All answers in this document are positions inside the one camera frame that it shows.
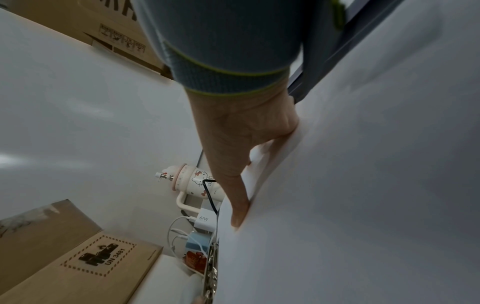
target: black cable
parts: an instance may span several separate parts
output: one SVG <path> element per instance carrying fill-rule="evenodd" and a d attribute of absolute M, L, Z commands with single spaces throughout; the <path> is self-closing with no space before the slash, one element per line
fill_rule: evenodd
<path fill-rule="evenodd" d="M 215 182 L 217 182 L 217 181 L 214 180 L 214 179 L 204 179 L 201 183 L 203 184 L 203 187 L 205 188 L 206 194 L 208 195 L 208 200 L 210 201 L 210 205 L 211 205 L 213 211 L 215 212 L 215 214 L 218 214 L 219 212 L 218 212 L 217 208 L 215 207 L 214 201 L 212 200 L 212 196 L 210 195 L 210 191 L 207 188 L 207 184 L 206 184 L 206 183 L 215 183 Z"/>

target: hand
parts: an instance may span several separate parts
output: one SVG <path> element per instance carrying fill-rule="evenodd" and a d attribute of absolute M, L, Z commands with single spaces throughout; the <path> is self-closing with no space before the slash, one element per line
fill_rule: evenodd
<path fill-rule="evenodd" d="M 240 174 L 250 150 L 293 132 L 299 118 L 287 93 L 288 79 L 258 93 L 206 96 L 187 90 L 203 151 L 215 180 L 230 199 L 231 225 L 239 227 L 250 202 Z"/>

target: sleeve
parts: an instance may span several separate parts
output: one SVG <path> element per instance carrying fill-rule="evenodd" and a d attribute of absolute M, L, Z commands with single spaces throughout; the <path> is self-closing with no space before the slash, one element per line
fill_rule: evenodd
<path fill-rule="evenodd" d="M 187 90 L 260 91 L 288 77 L 302 42 L 302 1 L 136 0 L 156 54 Z"/>

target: white thermos bottle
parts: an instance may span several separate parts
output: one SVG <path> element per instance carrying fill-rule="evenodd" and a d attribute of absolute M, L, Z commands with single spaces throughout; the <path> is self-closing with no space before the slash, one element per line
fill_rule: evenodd
<path fill-rule="evenodd" d="M 183 164 L 182 166 L 170 166 L 161 173 L 157 172 L 155 177 L 171 181 L 173 191 L 180 191 L 176 198 L 176 204 L 180 209 L 199 213 L 200 209 L 184 204 L 185 196 L 193 195 L 203 199 L 208 199 L 207 192 L 202 184 L 204 179 L 214 179 L 208 171 L 198 169 L 195 166 Z M 216 182 L 206 182 L 206 186 L 212 200 L 223 201 L 225 192 Z"/>

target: cardboard box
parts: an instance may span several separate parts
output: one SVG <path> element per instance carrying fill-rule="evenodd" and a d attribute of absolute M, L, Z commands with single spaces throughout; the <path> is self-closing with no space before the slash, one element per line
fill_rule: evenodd
<path fill-rule="evenodd" d="M 131 0 L 13 0 L 9 11 L 88 44 L 93 41 L 172 78 L 137 22 Z"/>
<path fill-rule="evenodd" d="M 103 232 L 69 200 L 0 220 L 0 303 L 126 303 L 161 251 Z"/>

